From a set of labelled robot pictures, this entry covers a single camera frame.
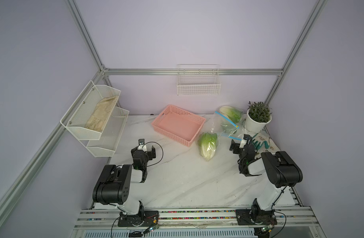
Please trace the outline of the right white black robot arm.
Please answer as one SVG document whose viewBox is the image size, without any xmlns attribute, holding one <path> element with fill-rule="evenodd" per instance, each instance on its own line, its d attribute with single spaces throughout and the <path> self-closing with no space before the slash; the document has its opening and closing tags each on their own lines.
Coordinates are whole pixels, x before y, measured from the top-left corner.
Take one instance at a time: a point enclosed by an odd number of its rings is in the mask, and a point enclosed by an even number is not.
<svg viewBox="0 0 364 238">
<path fill-rule="evenodd" d="M 283 193 L 303 180 L 301 169 L 285 151 L 262 152 L 256 158 L 255 146 L 250 140 L 231 141 L 229 150 L 239 156 L 239 173 L 246 177 L 266 175 L 269 182 L 262 194 L 255 198 L 250 209 L 237 210 L 239 223 L 256 225 L 274 221 L 274 206 Z"/>
</svg>

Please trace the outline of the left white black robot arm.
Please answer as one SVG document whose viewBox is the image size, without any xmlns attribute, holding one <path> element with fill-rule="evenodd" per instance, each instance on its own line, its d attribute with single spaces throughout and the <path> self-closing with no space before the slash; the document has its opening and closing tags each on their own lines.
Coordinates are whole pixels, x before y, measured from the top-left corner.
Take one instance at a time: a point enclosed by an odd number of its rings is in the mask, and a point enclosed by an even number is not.
<svg viewBox="0 0 364 238">
<path fill-rule="evenodd" d="M 125 215 L 136 216 L 143 213 L 141 201 L 129 195 L 132 183 L 144 183 L 147 178 L 148 162 L 156 158 L 156 149 L 147 148 L 142 139 L 131 150 L 132 164 L 105 165 L 92 192 L 95 203 L 110 205 L 121 210 Z"/>
</svg>

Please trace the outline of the rear bagged chinese cabbage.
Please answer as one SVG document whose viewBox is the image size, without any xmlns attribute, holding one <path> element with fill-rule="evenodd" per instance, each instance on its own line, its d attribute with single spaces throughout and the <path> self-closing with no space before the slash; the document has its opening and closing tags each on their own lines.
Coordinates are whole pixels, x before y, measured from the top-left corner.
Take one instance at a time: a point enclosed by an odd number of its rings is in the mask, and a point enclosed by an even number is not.
<svg viewBox="0 0 364 238">
<path fill-rule="evenodd" d="M 222 106 L 219 112 L 227 116 L 233 123 L 237 124 L 241 121 L 243 112 L 232 106 Z"/>
</svg>

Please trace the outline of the potted green plant white pot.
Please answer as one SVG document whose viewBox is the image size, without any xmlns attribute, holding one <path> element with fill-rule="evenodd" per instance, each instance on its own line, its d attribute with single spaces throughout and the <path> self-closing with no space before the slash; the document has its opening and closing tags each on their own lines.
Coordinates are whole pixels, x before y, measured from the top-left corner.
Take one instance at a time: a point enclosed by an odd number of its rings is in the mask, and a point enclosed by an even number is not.
<svg viewBox="0 0 364 238">
<path fill-rule="evenodd" d="M 248 102 L 245 129 L 252 133 L 261 132 L 271 122 L 271 109 L 263 102 Z"/>
</svg>

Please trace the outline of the pink plastic basket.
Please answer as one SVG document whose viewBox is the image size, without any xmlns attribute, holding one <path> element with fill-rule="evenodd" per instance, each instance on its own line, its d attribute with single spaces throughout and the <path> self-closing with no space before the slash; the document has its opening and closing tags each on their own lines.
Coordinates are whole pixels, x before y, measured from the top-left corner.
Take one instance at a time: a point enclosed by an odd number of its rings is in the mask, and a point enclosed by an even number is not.
<svg viewBox="0 0 364 238">
<path fill-rule="evenodd" d="M 190 147 L 206 119 L 174 105 L 168 105 L 151 123 L 153 129 L 186 147 Z"/>
</svg>

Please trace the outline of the beige cloth in shelf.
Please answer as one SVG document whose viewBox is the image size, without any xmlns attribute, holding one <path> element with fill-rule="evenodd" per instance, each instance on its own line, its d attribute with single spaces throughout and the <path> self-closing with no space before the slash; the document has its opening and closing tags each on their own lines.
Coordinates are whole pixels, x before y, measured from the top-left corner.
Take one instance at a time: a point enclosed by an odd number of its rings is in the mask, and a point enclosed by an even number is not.
<svg viewBox="0 0 364 238">
<path fill-rule="evenodd" d="M 106 97 L 98 102 L 91 117 L 85 124 L 85 128 L 92 131 L 102 132 L 118 98 L 118 96 Z"/>
</svg>

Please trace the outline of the white two-tier mesh shelf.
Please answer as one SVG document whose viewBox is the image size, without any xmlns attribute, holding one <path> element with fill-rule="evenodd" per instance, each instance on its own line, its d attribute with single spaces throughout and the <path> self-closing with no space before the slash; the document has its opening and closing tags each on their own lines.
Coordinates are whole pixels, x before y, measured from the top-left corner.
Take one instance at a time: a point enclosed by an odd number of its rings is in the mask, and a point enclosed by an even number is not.
<svg viewBox="0 0 364 238">
<path fill-rule="evenodd" d="M 112 157 L 129 111 L 118 106 L 121 91 L 90 81 L 60 120 L 94 157 Z"/>
</svg>

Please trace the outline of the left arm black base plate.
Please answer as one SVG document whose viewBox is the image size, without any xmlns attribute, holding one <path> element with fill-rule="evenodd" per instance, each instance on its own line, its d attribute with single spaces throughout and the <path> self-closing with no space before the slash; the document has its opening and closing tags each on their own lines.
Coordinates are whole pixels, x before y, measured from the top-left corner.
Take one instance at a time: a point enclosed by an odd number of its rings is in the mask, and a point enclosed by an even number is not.
<svg viewBox="0 0 364 238">
<path fill-rule="evenodd" d="M 120 213 L 118 227 L 149 227 L 158 223 L 159 212 L 155 210 L 139 211 L 136 215 Z"/>
</svg>

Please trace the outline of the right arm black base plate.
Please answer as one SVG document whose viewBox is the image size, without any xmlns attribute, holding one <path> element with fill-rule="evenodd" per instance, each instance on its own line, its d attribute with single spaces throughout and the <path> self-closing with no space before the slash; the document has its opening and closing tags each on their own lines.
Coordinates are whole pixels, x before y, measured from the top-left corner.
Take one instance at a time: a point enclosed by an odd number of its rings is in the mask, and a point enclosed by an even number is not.
<svg viewBox="0 0 364 238">
<path fill-rule="evenodd" d="M 274 211 L 252 211 L 251 209 L 235 210 L 237 223 L 240 226 L 245 225 L 276 225 L 277 220 Z"/>
</svg>

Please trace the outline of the aluminium front rail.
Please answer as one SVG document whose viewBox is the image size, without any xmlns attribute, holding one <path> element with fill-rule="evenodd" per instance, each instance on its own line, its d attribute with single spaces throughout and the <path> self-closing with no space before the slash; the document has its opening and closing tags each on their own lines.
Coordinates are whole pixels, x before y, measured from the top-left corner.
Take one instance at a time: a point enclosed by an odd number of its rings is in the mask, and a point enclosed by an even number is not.
<svg viewBox="0 0 364 238">
<path fill-rule="evenodd" d="M 120 215 L 120 210 L 83 210 L 81 211 L 75 230 L 108 229 Z M 275 209 L 274 226 L 311 227 L 319 226 L 314 212 L 310 207 L 278 207 Z M 249 222 L 245 215 L 236 213 L 231 208 L 207 209 L 160 209 L 158 224 L 166 228 L 229 228 L 238 227 L 239 222 Z"/>
</svg>

